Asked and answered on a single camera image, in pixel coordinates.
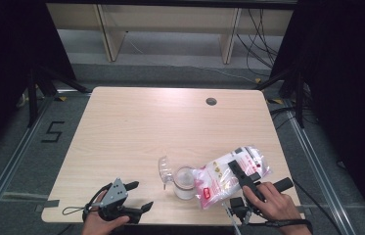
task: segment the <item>light wood table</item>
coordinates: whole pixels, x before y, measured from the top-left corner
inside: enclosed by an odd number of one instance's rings
[[[208,105],[207,98],[214,98],[216,105]],[[98,87],[49,196],[60,200],[59,206],[44,209],[42,219],[82,222],[81,211],[62,215],[63,209],[83,207],[102,186],[120,177],[123,183],[140,182],[129,191],[125,206],[140,208],[154,201],[141,224],[229,225],[220,204],[202,210],[196,198],[178,199],[172,185],[163,190],[158,160],[168,156],[172,165],[201,167],[247,145],[259,149],[273,171],[261,181],[290,177],[260,91]],[[295,188],[285,193],[299,205]]]

